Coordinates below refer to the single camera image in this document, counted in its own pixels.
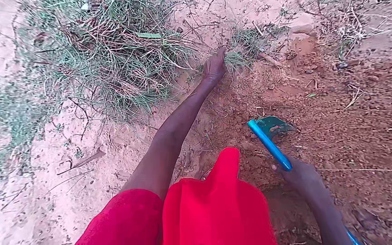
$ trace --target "green leaf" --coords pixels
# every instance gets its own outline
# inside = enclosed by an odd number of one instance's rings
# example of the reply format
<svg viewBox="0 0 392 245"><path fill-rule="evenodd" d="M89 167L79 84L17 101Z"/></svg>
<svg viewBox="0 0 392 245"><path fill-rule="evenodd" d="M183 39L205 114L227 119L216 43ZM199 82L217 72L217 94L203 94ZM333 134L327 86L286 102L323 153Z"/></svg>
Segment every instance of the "green leaf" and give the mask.
<svg viewBox="0 0 392 245"><path fill-rule="evenodd" d="M162 37L160 34L155 34L155 33L136 32L135 34L138 37L143 37L143 38L161 38Z"/></svg>
<svg viewBox="0 0 392 245"><path fill-rule="evenodd" d="M310 97L314 97L314 96L316 96L317 95L317 93L310 93L310 94L308 94L306 97L307 98L310 98Z"/></svg>

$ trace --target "blue handle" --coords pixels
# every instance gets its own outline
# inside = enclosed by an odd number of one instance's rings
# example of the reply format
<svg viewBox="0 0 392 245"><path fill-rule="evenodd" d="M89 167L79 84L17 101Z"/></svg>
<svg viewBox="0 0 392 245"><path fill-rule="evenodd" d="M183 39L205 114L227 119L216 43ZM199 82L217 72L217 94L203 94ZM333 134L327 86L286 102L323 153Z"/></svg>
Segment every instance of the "blue handle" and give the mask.
<svg viewBox="0 0 392 245"><path fill-rule="evenodd" d="M359 243L359 242L356 240L356 238L353 236L353 234L350 233L349 230L347 230L347 227L346 227L346 231L347 231L347 235L349 236L350 241L352 242L353 245L361 245L361 243Z"/></svg>
<svg viewBox="0 0 392 245"><path fill-rule="evenodd" d="M250 127L252 132L260 139L266 149L272 154L272 156L278 161L285 171L292 169L290 161L280 152L278 147L270 140L270 138L258 127L255 120L248 121L247 125Z"/></svg>

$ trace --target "blue hoe handle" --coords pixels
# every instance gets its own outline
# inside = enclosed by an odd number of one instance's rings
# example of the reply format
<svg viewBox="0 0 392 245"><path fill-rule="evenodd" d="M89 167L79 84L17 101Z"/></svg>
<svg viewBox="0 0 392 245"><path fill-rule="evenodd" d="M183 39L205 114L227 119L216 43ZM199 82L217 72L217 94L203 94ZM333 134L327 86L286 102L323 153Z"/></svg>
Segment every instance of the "blue hoe handle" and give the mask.
<svg viewBox="0 0 392 245"><path fill-rule="evenodd" d="M278 147L270 140L270 138L258 127L255 120L248 121L247 125L250 127L252 132L259 138L266 149L272 154L272 156L278 161L285 171L292 169L290 161L280 152Z"/></svg>

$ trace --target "red clothing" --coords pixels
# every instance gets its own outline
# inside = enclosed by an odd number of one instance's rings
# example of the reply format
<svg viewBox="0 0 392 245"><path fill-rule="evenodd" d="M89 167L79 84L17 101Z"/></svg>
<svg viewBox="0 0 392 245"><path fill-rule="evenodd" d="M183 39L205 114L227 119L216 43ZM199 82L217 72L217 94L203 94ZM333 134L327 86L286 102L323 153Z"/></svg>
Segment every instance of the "red clothing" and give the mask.
<svg viewBox="0 0 392 245"><path fill-rule="evenodd" d="M238 180L240 154L225 148L205 181L182 179L158 195L130 190L111 199L76 245L275 245L264 195Z"/></svg>

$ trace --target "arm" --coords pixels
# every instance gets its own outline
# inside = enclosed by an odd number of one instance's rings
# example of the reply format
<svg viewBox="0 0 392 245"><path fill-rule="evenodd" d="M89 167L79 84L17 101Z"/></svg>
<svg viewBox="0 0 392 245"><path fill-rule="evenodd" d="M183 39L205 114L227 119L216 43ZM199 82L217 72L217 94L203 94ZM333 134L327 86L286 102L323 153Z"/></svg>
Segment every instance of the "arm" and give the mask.
<svg viewBox="0 0 392 245"><path fill-rule="evenodd" d="M293 166L290 172L278 168L282 177L307 201L320 228L324 245L351 245L341 213L335 208L331 193L311 164L288 158Z"/></svg>
<svg viewBox="0 0 392 245"><path fill-rule="evenodd" d="M202 103L225 74L224 56L225 48L221 48L204 64L202 81L161 125L148 152L121 191L149 190L164 200L182 143Z"/></svg>

